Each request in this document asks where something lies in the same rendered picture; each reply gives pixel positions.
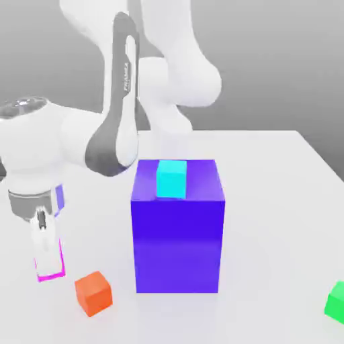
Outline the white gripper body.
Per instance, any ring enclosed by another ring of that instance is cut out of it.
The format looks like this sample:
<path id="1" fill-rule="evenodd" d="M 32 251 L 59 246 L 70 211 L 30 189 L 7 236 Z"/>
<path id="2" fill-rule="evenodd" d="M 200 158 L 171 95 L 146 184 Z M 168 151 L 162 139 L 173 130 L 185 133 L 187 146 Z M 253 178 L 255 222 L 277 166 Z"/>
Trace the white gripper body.
<path id="1" fill-rule="evenodd" d="M 54 217 L 47 211 L 36 211 L 30 221 L 34 244 L 34 262 L 39 277 L 48 277 L 62 271 L 60 245 Z"/>

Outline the small magenta cube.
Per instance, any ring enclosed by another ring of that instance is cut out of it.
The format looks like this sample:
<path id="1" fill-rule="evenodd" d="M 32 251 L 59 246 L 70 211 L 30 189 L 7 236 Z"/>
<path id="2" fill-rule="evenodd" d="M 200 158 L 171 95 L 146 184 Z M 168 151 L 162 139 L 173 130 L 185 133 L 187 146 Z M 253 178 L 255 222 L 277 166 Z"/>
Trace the small magenta cube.
<path id="1" fill-rule="evenodd" d="M 65 262 L 60 238 L 47 251 L 36 248 L 34 264 L 39 282 L 47 282 L 65 276 Z"/>

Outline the small orange cube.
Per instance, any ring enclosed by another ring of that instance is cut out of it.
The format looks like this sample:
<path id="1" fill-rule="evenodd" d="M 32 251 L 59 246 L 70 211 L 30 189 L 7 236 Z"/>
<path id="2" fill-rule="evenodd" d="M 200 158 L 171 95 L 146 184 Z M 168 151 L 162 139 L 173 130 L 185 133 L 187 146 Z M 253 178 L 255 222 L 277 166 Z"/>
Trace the small orange cube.
<path id="1" fill-rule="evenodd" d="M 77 301 L 88 317 L 113 304 L 112 289 L 100 271 L 94 271 L 75 281 Z"/>

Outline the small cyan cube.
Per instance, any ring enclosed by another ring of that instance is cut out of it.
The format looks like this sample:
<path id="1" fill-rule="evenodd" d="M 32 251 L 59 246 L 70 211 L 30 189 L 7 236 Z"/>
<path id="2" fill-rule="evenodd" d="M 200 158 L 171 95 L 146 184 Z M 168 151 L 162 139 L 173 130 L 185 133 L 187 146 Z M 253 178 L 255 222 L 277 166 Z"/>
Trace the small cyan cube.
<path id="1" fill-rule="evenodd" d="M 160 160 L 157 173 L 158 198 L 186 198 L 187 161 Z"/>

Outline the small green cube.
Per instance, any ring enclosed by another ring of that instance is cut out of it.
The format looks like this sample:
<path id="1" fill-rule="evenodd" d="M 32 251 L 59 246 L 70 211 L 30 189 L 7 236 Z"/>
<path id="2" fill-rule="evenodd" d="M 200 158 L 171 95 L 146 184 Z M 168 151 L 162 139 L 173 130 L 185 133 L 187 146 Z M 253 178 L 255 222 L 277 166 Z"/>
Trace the small green cube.
<path id="1" fill-rule="evenodd" d="M 344 281 L 338 281 L 332 288 L 324 313 L 344 325 Z"/>

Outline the large blue box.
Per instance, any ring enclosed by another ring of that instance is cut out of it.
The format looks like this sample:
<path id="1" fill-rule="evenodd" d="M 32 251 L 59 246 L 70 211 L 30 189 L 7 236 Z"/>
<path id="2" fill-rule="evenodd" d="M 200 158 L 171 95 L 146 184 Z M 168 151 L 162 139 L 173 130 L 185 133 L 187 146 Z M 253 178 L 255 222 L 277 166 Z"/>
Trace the large blue box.
<path id="1" fill-rule="evenodd" d="M 186 198 L 156 196 L 157 160 L 140 160 L 131 197 L 138 293 L 216 293 L 225 197 L 213 160 L 187 162 Z"/>

